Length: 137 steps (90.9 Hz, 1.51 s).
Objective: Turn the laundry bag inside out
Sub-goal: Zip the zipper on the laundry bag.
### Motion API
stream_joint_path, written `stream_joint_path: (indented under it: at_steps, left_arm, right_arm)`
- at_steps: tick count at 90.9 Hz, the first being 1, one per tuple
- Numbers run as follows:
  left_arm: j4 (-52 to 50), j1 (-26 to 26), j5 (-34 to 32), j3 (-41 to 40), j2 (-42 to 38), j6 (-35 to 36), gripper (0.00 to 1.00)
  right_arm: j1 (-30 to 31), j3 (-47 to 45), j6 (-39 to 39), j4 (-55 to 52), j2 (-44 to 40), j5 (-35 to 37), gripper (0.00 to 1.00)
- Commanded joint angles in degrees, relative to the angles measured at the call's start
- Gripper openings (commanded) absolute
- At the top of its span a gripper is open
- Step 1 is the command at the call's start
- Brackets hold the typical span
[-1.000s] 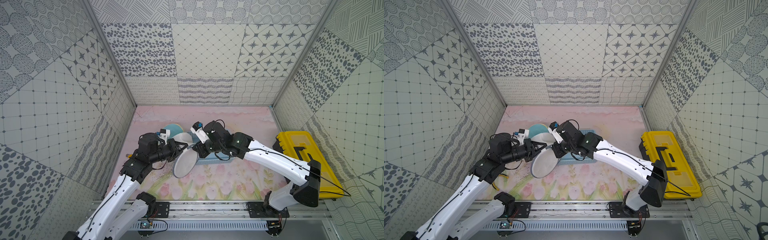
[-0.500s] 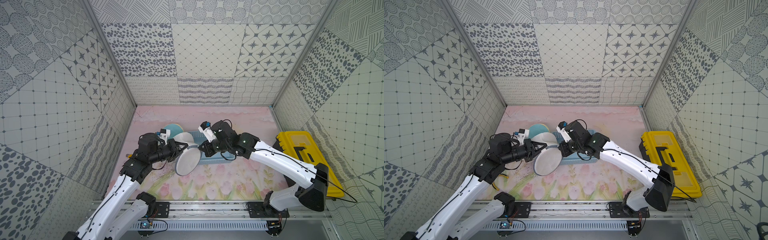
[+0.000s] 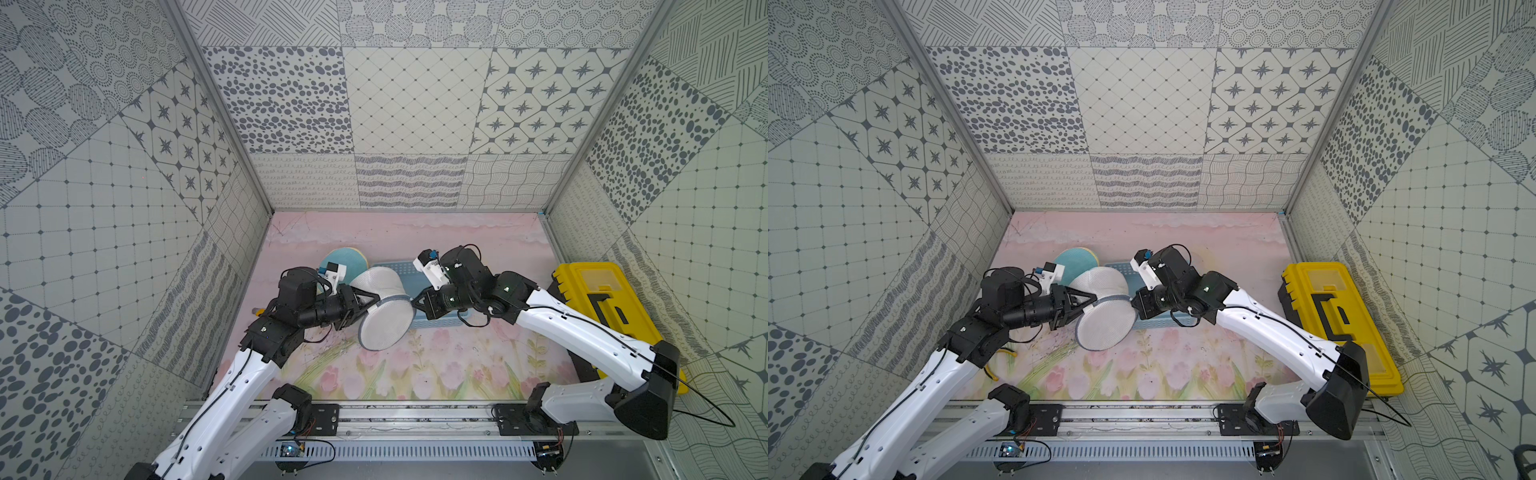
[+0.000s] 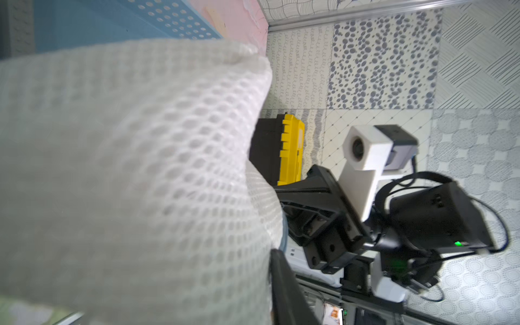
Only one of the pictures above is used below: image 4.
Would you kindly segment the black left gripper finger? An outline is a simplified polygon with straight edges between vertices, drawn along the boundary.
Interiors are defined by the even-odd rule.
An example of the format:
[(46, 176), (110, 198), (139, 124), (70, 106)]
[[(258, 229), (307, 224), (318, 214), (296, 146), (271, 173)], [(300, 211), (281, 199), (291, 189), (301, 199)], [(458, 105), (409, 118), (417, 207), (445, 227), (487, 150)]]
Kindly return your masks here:
[(274, 324), (319, 324), (306, 302), (285, 254), (278, 249), (270, 251), (270, 273)]

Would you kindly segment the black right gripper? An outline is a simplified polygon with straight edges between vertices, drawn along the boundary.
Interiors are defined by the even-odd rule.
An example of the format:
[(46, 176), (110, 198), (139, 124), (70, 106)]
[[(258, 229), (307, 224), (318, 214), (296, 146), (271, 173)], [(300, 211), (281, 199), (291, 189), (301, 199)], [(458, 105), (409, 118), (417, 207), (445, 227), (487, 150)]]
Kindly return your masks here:
[(385, 273), (401, 273), (402, 238), (389, 211), (373, 206), (361, 222), (329, 169), (313, 165), (304, 180), (274, 190), (311, 269), (335, 274), (371, 250), (381, 254)]

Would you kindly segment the white mesh laundry bag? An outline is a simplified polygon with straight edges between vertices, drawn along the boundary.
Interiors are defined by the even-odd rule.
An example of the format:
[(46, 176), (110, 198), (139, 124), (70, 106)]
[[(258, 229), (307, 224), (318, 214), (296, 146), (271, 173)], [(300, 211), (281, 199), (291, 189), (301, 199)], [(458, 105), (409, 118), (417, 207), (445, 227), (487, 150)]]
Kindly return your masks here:
[(148, 39), (1, 62), (1, 323), (271, 324), (256, 47)]

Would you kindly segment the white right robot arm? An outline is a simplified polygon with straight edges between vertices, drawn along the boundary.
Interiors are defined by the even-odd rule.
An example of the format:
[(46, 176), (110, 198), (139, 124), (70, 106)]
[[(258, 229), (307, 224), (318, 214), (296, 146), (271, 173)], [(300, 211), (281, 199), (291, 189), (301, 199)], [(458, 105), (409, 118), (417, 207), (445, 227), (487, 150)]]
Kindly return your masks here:
[(306, 179), (275, 191), (308, 268), (342, 272), (344, 289), (400, 302), (407, 292), (434, 287), (445, 261), (496, 252), (482, 213), (456, 181), (429, 171), (410, 179), (433, 186), (393, 181), (368, 196), (367, 219), (355, 209), (361, 182), (352, 181), (349, 193), (318, 165)]

